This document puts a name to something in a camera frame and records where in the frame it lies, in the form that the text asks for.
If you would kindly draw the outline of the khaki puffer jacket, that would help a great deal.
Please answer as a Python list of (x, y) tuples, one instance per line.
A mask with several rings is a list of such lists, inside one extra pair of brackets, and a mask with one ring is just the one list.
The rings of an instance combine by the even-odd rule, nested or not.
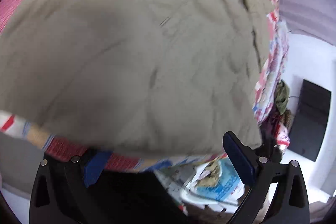
[(1, 109), (144, 157), (262, 143), (269, 0), (23, 0), (1, 32)]

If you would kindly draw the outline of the blue printed plastic bag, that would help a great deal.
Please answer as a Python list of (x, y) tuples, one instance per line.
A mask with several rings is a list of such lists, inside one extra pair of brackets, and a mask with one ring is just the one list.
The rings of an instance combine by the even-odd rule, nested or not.
[(179, 203), (236, 208), (244, 194), (244, 184), (226, 156), (203, 164), (165, 167), (154, 174)]

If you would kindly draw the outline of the olive green crumpled garment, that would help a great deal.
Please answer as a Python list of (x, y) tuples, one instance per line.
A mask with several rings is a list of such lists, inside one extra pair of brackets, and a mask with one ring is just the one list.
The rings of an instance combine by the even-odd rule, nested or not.
[(283, 80), (279, 81), (274, 94), (274, 103), (280, 115), (283, 115), (286, 110), (289, 93), (290, 88), (288, 85)]

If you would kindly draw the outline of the leaf patterned patchwork quilt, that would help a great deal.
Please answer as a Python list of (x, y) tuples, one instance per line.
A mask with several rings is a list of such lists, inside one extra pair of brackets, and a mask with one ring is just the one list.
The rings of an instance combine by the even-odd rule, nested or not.
[[(1, 0), (1, 28), (4, 28), (22, 0)], [(288, 53), (288, 29), (280, 20), (279, 0), (270, 0), (273, 7), (266, 16), (270, 36), (269, 53), (262, 67), (260, 78), (255, 85), (256, 99), (253, 104), (254, 116), (258, 123), (263, 122), (273, 106), (274, 91), (284, 71)], [(81, 156), (86, 147), (53, 136), (42, 131), (23, 118), (11, 113), (1, 112), (1, 132), (12, 137), (27, 140), (48, 155), (60, 161), (68, 161), (75, 155)], [(112, 153), (105, 168), (124, 172), (141, 172), (157, 170), (166, 166), (182, 165), (192, 162), (207, 162), (216, 158), (216, 154), (206, 156), (167, 157), (163, 159), (141, 159)]]

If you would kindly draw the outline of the black monitor on wall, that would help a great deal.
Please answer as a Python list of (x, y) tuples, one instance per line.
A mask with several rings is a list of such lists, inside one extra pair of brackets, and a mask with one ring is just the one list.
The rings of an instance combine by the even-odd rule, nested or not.
[(289, 149), (316, 161), (329, 119), (331, 92), (303, 80), (298, 104), (289, 132)]

